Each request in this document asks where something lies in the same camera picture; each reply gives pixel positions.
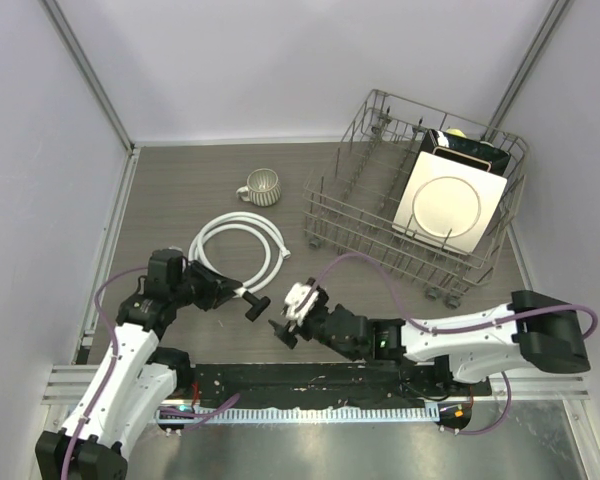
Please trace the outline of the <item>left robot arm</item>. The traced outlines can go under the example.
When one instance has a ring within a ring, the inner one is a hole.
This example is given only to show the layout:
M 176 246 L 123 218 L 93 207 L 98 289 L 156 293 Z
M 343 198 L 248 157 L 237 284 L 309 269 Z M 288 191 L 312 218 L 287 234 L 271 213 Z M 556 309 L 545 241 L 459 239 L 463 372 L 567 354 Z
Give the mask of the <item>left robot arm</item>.
M 168 397 L 193 385 L 189 356 L 159 345 L 179 309 L 216 309 L 241 282 L 189 261 L 177 249 L 152 253 L 135 292 L 106 324 L 110 345 L 86 392 L 56 432 L 43 431 L 35 455 L 44 479 L 123 479 L 143 430 Z

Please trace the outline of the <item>black T-shaped hose connector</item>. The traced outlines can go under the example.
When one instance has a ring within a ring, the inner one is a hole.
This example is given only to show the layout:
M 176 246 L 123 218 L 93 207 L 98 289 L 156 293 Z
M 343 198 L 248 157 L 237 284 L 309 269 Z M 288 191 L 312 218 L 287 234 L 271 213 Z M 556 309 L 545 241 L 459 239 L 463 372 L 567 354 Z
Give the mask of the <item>black T-shaped hose connector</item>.
M 245 317 L 254 322 L 270 305 L 271 300 L 267 296 L 257 297 L 250 291 L 245 291 L 242 298 L 250 304 L 250 309 L 245 313 Z

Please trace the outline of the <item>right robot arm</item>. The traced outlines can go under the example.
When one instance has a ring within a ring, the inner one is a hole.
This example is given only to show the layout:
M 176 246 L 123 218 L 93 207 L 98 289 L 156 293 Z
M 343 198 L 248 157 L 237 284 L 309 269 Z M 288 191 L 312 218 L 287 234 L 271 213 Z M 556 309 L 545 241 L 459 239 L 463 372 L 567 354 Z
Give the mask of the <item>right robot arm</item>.
M 288 348 L 314 340 L 350 361 L 440 361 L 431 380 L 445 395 L 508 370 L 569 375 L 591 368 L 578 307 L 531 290 L 487 310 L 429 320 L 371 319 L 327 302 L 324 289 L 294 284 L 285 323 L 271 324 L 275 336 Z

